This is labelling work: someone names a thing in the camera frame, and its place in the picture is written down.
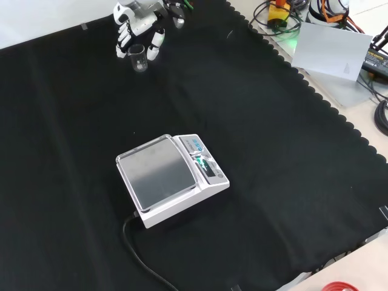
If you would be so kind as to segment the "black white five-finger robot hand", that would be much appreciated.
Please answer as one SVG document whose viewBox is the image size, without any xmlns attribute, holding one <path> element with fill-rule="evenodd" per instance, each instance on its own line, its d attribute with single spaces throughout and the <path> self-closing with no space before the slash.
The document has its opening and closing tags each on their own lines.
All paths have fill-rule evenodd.
<svg viewBox="0 0 388 291">
<path fill-rule="evenodd" d="M 136 38 L 154 32 L 147 49 L 147 59 L 154 60 L 164 42 L 165 30 L 158 23 L 168 15 L 162 1 L 118 1 L 113 17 L 118 29 L 116 55 L 124 58 Z"/>
</svg>

